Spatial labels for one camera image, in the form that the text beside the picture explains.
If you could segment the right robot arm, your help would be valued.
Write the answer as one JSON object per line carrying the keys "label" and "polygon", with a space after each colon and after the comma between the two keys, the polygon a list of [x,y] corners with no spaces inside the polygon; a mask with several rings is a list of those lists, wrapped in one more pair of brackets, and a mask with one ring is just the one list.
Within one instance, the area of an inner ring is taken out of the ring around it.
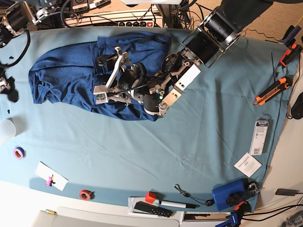
{"label": "right robot arm", "polygon": [[3,48],[14,38],[25,33],[27,43],[21,55],[13,62],[0,65],[0,93],[5,94],[9,101],[18,101],[18,92],[15,88],[15,79],[7,78],[5,70],[17,65],[26,54],[31,38],[28,24],[34,26],[41,23],[50,16],[55,7],[60,2],[58,0],[26,0],[17,1],[5,11],[5,15],[0,17],[0,47]]}

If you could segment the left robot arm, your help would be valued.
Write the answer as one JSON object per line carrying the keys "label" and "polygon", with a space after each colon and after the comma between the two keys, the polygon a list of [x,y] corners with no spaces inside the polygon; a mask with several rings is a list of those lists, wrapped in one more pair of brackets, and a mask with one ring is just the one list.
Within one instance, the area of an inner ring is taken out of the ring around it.
{"label": "left robot arm", "polygon": [[164,116],[200,74],[210,68],[240,37],[241,30],[273,4],[270,0],[224,0],[183,41],[183,49],[167,56],[152,77],[142,63],[132,63],[128,53],[115,47],[114,55],[101,55],[97,62],[111,75],[94,87],[96,104],[109,101],[129,105],[137,101],[147,114]]}

